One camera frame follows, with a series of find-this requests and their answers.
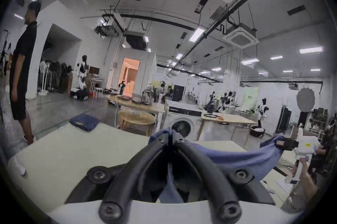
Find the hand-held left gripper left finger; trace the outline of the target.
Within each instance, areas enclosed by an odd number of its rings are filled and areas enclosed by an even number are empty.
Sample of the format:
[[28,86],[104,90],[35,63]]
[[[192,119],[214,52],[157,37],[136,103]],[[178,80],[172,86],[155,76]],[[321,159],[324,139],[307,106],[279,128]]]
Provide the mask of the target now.
[[155,202],[168,184],[171,145],[172,131],[162,130],[127,163],[90,168],[65,204],[101,200],[98,214],[104,223],[125,223],[133,199]]

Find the person's right hand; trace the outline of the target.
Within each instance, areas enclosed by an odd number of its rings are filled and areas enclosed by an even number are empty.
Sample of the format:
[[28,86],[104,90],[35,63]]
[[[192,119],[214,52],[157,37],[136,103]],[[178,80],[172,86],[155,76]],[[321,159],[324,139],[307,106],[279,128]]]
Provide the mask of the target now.
[[308,166],[306,159],[300,158],[298,160],[298,165],[294,166],[292,181],[299,182],[303,188],[316,190],[316,185],[307,170]]

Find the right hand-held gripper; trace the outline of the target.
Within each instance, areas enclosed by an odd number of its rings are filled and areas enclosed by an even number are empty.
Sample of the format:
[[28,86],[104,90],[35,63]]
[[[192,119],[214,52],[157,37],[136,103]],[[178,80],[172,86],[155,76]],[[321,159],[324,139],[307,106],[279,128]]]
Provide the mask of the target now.
[[298,128],[296,139],[278,139],[276,141],[276,147],[278,149],[284,149],[287,151],[294,151],[295,153],[295,167],[296,173],[293,177],[300,177],[303,164],[300,159],[306,160],[310,155],[314,155],[321,148],[320,142],[316,136],[304,135],[303,128]]

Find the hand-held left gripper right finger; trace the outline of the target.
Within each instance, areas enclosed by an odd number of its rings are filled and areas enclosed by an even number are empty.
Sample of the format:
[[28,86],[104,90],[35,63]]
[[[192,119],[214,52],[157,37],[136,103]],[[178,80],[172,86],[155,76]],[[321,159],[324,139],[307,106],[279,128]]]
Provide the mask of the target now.
[[215,217],[234,224],[242,216],[239,198],[254,204],[276,205],[272,196],[248,168],[221,168],[179,133],[172,133],[172,149],[199,176]]

